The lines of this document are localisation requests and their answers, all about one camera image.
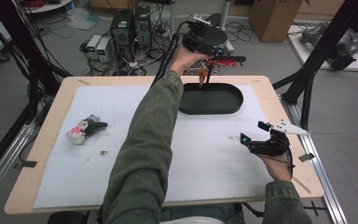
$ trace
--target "black round device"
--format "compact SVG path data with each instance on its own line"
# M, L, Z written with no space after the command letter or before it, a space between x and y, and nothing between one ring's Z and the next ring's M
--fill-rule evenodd
M198 51L206 55L223 55L227 43L224 31L201 21L192 22L190 30L183 37L183 44L190 51Z

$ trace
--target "plush toy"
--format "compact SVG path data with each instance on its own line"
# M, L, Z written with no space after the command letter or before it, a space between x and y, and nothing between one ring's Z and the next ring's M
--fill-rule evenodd
M82 144L88 137L92 136L95 131L106 128L107 123L100 122L100 118L90 115L86 119L82 119L75 128L66 133L66 137L73 144Z

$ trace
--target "green sleeve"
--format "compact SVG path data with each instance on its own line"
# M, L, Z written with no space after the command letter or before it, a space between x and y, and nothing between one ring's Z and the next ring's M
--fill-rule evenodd
M159 223L182 93L182 80L169 71L138 105L103 198L103 223Z
M273 181L266 185L266 209L263 224L308 224L310 216L289 181Z

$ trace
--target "hand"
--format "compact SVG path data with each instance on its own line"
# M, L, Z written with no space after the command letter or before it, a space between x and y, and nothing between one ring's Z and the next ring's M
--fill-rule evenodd
M173 70L179 76L181 76L185 70L190 70L191 66L195 62L199 60L211 59L212 57L213 56L191 52L181 44L173 54L172 63L169 70Z
M287 163L287 155L284 153L281 156L269 157L265 155L257 155L264 164L266 164L269 175L274 180L283 180L283 181L291 181L292 177L290 176L288 163Z

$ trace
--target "wooden table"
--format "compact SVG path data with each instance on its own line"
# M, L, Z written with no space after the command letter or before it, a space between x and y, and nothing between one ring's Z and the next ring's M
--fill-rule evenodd
M99 207L63 207L59 209L33 209L44 167L54 147L62 121L70 108L77 87L80 86L149 86L154 77L68 77L66 78L48 112L46 120L37 136L28 161L37 161L35 168L24 167L7 200L5 211L8 214L32 214L69 210L92 210ZM182 77L184 83L198 82L198 77ZM234 85L252 85L266 121L289 120L275 90L267 77L262 76L216 76L211 82L224 82ZM317 198L324 190L309 161L301 162L298 157L305 154L296 135L288 134L293 152L296 171L294 184L301 198Z

